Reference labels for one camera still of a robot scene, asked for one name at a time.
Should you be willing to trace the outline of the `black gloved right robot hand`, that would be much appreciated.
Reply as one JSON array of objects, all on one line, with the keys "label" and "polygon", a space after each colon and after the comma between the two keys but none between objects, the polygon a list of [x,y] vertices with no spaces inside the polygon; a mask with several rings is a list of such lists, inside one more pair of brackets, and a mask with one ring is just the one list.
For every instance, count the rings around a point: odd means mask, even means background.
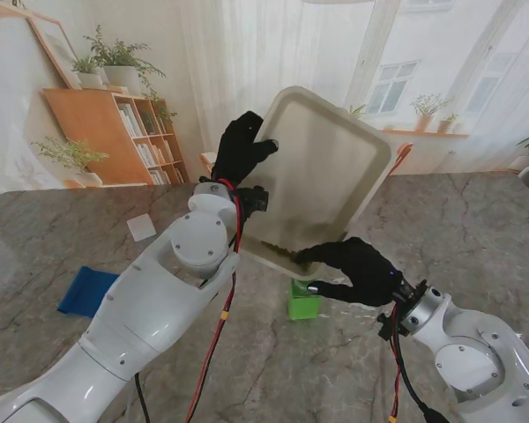
[{"label": "black gloved right robot hand", "polygon": [[324,263],[342,271],[350,280],[349,285],[314,280],[307,286],[310,292],[369,307],[389,304],[403,281],[403,273],[359,237],[303,249],[295,254],[294,262]]}]

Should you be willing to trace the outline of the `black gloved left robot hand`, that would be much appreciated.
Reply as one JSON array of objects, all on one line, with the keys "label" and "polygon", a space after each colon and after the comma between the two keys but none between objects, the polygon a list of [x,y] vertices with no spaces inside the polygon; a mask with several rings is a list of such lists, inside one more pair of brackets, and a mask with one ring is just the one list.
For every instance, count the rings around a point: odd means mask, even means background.
[{"label": "black gloved left robot hand", "polygon": [[278,151],[276,140],[256,141],[263,121],[253,111],[247,111],[227,126],[212,168],[214,180],[225,179],[237,186],[259,163]]}]

